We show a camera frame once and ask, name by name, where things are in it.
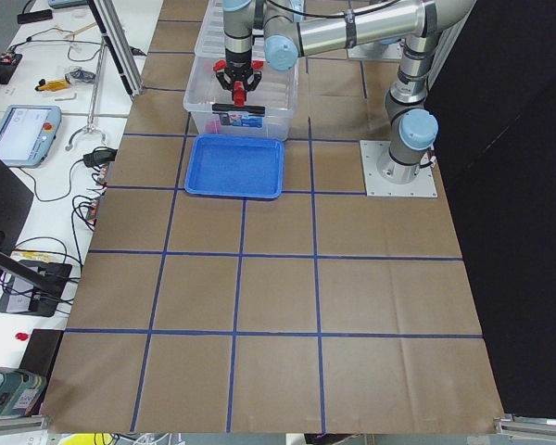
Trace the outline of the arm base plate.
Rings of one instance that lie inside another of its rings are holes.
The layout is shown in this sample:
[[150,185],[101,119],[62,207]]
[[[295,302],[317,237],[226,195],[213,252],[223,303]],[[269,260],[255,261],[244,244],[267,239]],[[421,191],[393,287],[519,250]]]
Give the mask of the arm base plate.
[[395,162],[389,153],[389,141],[360,140],[360,158],[367,197],[438,197],[433,165],[424,154],[413,166]]
[[403,42],[390,44],[374,42],[360,44],[347,50],[347,58],[361,61],[399,62],[403,53]]

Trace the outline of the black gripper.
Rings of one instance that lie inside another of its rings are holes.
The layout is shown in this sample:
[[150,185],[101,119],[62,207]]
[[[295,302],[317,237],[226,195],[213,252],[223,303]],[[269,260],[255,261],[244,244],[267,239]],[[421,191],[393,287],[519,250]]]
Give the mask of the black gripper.
[[246,92],[255,91],[262,79],[260,70],[253,70],[252,51],[233,52],[225,51],[226,68],[217,70],[215,76],[219,81],[223,90],[232,92],[234,90],[234,82],[244,83]]

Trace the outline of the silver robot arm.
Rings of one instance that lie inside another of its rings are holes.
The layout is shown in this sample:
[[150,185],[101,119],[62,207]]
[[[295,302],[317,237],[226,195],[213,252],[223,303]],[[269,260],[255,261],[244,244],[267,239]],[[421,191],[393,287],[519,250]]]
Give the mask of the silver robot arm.
[[306,13],[296,20],[289,1],[225,1],[224,58],[213,71],[233,102],[242,106],[262,78],[252,61],[254,30],[263,32],[265,60],[278,71],[292,69],[304,56],[403,39],[398,77],[385,95],[391,141],[377,160],[377,170],[393,184],[409,184],[424,168],[422,158],[438,133],[436,117],[425,110],[424,101],[440,35],[473,6],[472,1],[377,1],[330,15]]

